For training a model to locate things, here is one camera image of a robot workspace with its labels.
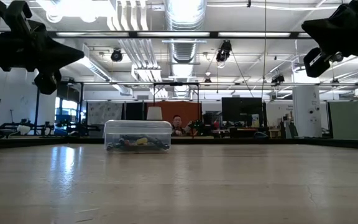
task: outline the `plastic storage container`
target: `plastic storage container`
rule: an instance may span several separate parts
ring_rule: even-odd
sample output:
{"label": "plastic storage container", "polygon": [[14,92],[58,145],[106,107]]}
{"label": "plastic storage container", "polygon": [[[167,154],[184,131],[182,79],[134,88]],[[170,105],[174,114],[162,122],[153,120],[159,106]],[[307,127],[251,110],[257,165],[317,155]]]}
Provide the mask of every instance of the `plastic storage container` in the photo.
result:
{"label": "plastic storage container", "polygon": [[104,146],[110,152],[167,152],[171,124],[166,121],[120,121],[104,124]]}

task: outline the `wooden floor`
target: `wooden floor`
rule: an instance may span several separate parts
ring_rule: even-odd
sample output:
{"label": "wooden floor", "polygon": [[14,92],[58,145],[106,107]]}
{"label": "wooden floor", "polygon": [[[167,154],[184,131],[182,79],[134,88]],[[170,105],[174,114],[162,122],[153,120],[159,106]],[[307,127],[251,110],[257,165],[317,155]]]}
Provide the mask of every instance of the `wooden floor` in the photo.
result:
{"label": "wooden floor", "polygon": [[358,223],[358,149],[0,150],[1,223]]}

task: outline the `orange wall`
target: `orange wall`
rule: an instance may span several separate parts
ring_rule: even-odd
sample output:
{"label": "orange wall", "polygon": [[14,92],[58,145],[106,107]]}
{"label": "orange wall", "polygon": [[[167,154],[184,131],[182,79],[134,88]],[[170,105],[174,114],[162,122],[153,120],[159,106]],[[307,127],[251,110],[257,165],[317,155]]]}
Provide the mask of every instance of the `orange wall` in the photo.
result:
{"label": "orange wall", "polygon": [[[147,107],[153,106],[153,103],[148,103]],[[197,115],[197,105],[200,107],[200,113],[202,112],[201,103],[191,103],[191,102],[156,102],[155,106],[161,107],[162,110],[162,119],[172,123],[173,117],[179,115],[181,117],[182,127],[190,121],[195,121],[199,119]]]}

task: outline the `man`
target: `man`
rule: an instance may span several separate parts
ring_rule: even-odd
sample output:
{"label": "man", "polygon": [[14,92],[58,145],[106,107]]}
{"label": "man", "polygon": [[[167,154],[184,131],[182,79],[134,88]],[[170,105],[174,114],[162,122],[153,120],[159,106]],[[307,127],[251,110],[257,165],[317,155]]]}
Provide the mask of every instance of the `man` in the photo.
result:
{"label": "man", "polygon": [[181,117],[179,115],[175,115],[172,121],[172,135],[173,136],[183,136],[190,132],[189,125],[191,121],[187,124],[185,128],[181,126]]}

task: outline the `lampshade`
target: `lampshade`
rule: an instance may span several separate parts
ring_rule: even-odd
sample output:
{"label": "lampshade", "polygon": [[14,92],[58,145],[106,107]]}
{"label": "lampshade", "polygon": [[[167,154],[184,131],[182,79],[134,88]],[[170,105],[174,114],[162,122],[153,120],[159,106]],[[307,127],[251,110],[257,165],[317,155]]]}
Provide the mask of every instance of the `lampshade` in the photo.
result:
{"label": "lampshade", "polygon": [[162,120],[161,107],[150,106],[149,110],[147,111],[147,120],[148,121],[161,121]]}

